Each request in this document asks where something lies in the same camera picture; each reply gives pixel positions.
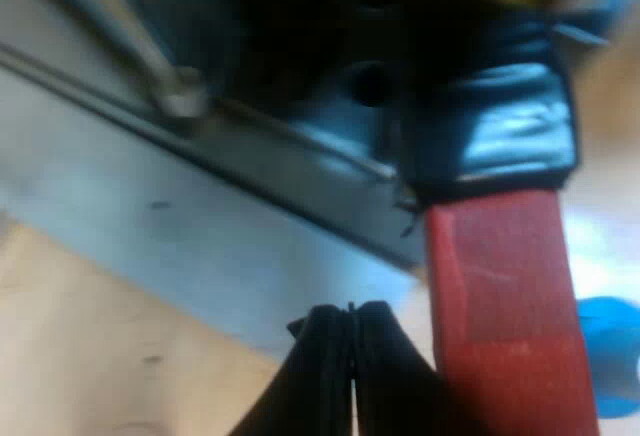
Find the wooden floor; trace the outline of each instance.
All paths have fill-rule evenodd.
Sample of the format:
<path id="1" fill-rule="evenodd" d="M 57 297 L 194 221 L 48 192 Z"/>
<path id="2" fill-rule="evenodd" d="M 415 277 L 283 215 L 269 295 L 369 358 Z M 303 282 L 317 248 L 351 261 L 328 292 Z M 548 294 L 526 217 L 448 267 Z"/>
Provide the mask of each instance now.
<path id="1" fill-rule="evenodd" d="M 578 75 L 585 168 L 564 195 L 577 287 L 636 300 L 639 30 L 640 10 L 617 43 Z M 424 286 L 416 285 L 399 318 L 428 356 Z M 276 362 L 1 217 L 0 338 L 3 435 L 223 435 L 277 369 Z M 640 434 L 640 420 L 602 428 L 604 435 Z"/>

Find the blue object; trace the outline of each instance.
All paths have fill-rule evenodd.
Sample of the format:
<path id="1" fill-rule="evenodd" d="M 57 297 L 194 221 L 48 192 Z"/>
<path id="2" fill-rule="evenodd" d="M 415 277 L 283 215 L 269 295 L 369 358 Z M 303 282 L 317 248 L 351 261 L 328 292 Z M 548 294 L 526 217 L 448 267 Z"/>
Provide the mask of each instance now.
<path id="1" fill-rule="evenodd" d="M 640 309 L 611 297 L 578 303 L 598 416 L 621 418 L 640 409 Z"/>

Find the black object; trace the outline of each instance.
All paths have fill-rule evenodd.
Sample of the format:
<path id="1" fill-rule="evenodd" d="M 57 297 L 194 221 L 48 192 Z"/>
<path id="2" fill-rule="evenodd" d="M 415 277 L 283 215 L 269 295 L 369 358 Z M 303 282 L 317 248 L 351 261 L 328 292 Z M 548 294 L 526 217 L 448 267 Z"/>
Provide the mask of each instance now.
<path id="1" fill-rule="evenodd" d="M 231 436 L 351 434 L 351 380 L 359 433 L 488 435 L 413 347 L 384 302 L 349 312 L 319 306 L 288 326 L 297 342 Z"/>
<path id="2" fill-rule="evenodd" d="M 400 172 L 420 202 L 557 189 L 579 162 L 571 88 L 540 12 L 409 5 Z"/>
<path id="3" fill-rule="evenodd" d="M 282 368 L 231 436 L 351 434 L 351 326 L 333 306 L 311 310 Z"/>

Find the gray metal surface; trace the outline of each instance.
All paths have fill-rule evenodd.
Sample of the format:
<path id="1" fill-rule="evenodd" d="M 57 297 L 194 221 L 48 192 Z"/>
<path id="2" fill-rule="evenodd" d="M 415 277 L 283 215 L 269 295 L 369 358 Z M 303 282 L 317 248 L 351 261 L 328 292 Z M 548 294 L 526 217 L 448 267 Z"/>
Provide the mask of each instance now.
<path id="1" fill-rule="evenodd" d="M 0 101 L 0 207 L 254 348 L 283 356 L 314 304 L 398 305 L 414 284 L 6 71 Z"/>
<path id="2" fill-rule="evenodd" d="M 55 0 L 0 0 L 0 16 L 6 23 L 0 25 L 3 66 L 28 73 L 39 84 L 375 254 L 405 265 L 424 261 L 422 229 L 402 237 L 412 215 L 394 207 L 393 182 L 381 182 L 344 158 L 250 119 L 212 114 L 185 139 L 163 126 L 126 62 Z M 41 67 L 21 61 L 16 51 Z"/>

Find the red fabric strap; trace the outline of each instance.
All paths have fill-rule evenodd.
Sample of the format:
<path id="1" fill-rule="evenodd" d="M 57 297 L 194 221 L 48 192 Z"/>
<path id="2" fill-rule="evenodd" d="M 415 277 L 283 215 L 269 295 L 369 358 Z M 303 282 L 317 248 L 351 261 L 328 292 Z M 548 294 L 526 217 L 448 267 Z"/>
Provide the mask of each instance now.
<path id="1" fill-rule="evenodd" d="M 496 436 L 595 436 L 558 197 L 520 191 L 426 216 L 438 370 Z"/>

